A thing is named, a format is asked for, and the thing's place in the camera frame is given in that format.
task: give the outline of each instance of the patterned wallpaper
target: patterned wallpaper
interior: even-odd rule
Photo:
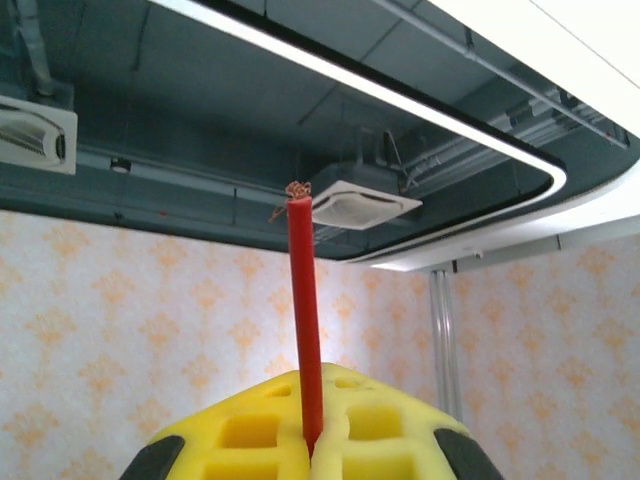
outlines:
[[[433,401],[427,278],[317,276],[324,359]],[[285,255],[0,212],[0,478],[118,478],[162,426],[296,368],[290,288]]]
[[[457,275],[464,421],[510,479],[640,472],[640,236]]]

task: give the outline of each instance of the ceiling air conditioner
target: ceiling air conditioner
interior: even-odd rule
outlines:
[[[393,172],[366,164],[331,165],[311,184],[321,187],[313,196],[313,221],[321,225],[366,230],[422,205],[396,193]]]
[[[0,162],[74,174],[74,112],[0,95]]]

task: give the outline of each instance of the ceiling vent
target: ceiling vent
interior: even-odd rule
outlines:
[[[366,230],[421,204],[419,200],[338,180],[314,197],[313,221],[349,230]]]
[[[74,174],[74,112],[0,96],[0,162]]]

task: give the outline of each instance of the black rubber edge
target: black rubber edge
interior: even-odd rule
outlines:
[[[433,434],[458,480],[504,480],[472,438],[447,428],[440,428]]]
[[[171,435],[147,445],[138,452],[120,480],[166,480],[184,444],[184,438]]]

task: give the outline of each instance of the metal pole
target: metal pole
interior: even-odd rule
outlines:
[[[446,272],[442,270],[431,272],[429,280],[438,408],[462,421],[462,402],[460,401],[456,339],[449,283]]]
[[[449,36],[439,28],[435,27],[434,25],[431,25],[425,19],[420,17],[418,14],[409,10],[407,7],[398,3],[395,0],[372,0],[372,1],[378,4],[379,6],[381,6],[382,8],[384,8],[385,10],[387,10],[388,12],[393,13],[396,17],[401,18],[402,20],[404,20],[410,25],[413,25],[418,30],[423,31],[433,39],[442,43],[443,45],[446,45],[447,47],[455,50],[460,55],[463,55],[465,58],[468,58],[469,60],[476,62],[479,65],[482,65],[484,68],[493,72],[499,77],[503,78],[504,80],[511,83],[512,85],[515,85],[516,87],[524,90],[532,97],[535,97],[541,102],[546,103],[550,107],[555,108],[556,110],[563,113],[573,121],[578,122],[583,127],[591,130],[596,135],[608,140],[609,142],[613,143],[614,145],[617,145],[618,147],[621,147],[621,148],[629,147],[628,144],[618,140],[617,138],[610,135],[609,133],[601,130],[600,128],[595,126],[593,123],[591,123],[588,119],[582,117],[581,115],[578,115],[577,113],[573,112],[571,109],[565,107],[561,103],[556,102],[555,100],[547,97],[544,93],[539,92],[538,90],[536,90],[534,87],[526,83],[521,78],[516,77],[509,71],[504,70],[500,67],[497,67],[493,63],[482,58],[474,50],[473,43],[465,45],[464,43],[458,42],[453,37]]]

